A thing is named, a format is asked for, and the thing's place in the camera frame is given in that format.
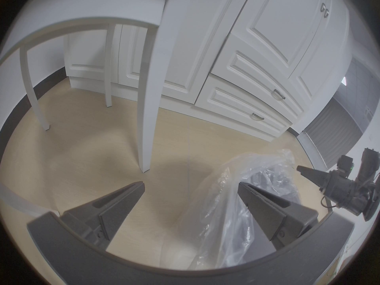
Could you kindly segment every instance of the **white drawer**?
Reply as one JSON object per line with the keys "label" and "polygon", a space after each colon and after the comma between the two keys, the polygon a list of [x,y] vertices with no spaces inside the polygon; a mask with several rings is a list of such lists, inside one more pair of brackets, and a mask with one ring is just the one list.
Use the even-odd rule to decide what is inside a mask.
{"label": "white drawer", "polygon": [[233,34],[228,36],[211,73],[260,98],[292,122],[307,107],[302,90]]}
{"label": "white drawer", "polygon": [[213,74],[208,75],[195,105],[274,137],[280,136],[292,124],[257,97]]}

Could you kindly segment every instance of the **cabinet knob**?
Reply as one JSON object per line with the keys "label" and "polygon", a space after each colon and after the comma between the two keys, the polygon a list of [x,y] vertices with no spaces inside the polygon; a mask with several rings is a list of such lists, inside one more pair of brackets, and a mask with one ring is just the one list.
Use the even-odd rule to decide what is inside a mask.
{"label": "cabinet knob", "polygon": [[285,99],[285,96],[282,95],[282,94],[280,93],[280,91],[278,91],[278,89],[274,89],[273,92],[276,92],[276,93],[277,93],[282,99]]}
{"label": "cabinet knob", "polygon": [[259,120],[261,120],[261,121],[264,120],[264,117],[261,117],[261,116],[257,115],[256,113],[252,113],[251,118],[252,118],[252,116],[259,118]]}

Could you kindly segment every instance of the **beige floor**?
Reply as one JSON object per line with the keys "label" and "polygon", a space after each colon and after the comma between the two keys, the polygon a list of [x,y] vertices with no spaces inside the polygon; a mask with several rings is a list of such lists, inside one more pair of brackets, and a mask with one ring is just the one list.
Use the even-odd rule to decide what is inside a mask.
{"label": "beige floor", "polygon": [[[151,169],[137,162],[136,102],[71,89],[65,79],[40,99],[50,122],[44,131],[30,110],[14,131],[2,162],[0,181],[25,199],[60,213],[135,181],[145,194],[129,214],[108,251],[151,266],[159,265],[167,229],[187,205],[190,194],[217,166],[248,151],[272,154],[290,149],[297,164],[311,163],[297,139],[285,132],[269,143],[190,116],[160,109]],[[294,173],[304,205],[321,219],[316,185]],[[51,283],[60,283],[26,230],[31,217],[0,202],[8,230],[31,263]]]}

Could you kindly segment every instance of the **white wooden leg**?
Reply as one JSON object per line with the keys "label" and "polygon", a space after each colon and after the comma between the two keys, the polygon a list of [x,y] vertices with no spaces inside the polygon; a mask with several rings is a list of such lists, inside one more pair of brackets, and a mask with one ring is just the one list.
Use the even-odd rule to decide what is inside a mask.
{"label": "white wooden leg", "polygon": [[28,66],[28,56],[25,45],[20,47],[20,66],[21,66],[21,75],[22,81],[24,83],[24,87],[26,90],[26,94],[28,95],[29,102],[31,107],[33,108],[34,113],[36,114],[38,120],[40,121],[42,127],[45,130],[50,128],[45,116],[42,114],[40,106],[38,105],[36,93],[34,92],[33,86],[31,84],[29,66]]}
{"label": "white wooden leg", "polygon": [[162,88],[179,28],[190,1],[166,0],[160,26],[149,28],[146,34],[137,100],[138,156],[142,172],[150,169]]}
{"label": "white wooden leg", "polygon": [[115,32],[115,24],[109,24],[106,37],[106,47],[104,50],[104,88],[106,95],[106,106],[112,106],[111,100],[111,49],[112,39]]}

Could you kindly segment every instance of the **clear plastic bag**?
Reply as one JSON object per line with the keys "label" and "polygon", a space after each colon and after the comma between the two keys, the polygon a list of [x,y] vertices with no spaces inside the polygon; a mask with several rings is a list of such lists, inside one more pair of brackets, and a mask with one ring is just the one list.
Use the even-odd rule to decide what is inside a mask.
{"label": "clear plastic bag", "polygon": [[300,203],[293,172],[290,150],[279,155],[246,153],[221,165],[202,181],[166,235],[160,266],[202,270],[243,264],[254,240],[254,219],[238,196],[239,183]]}

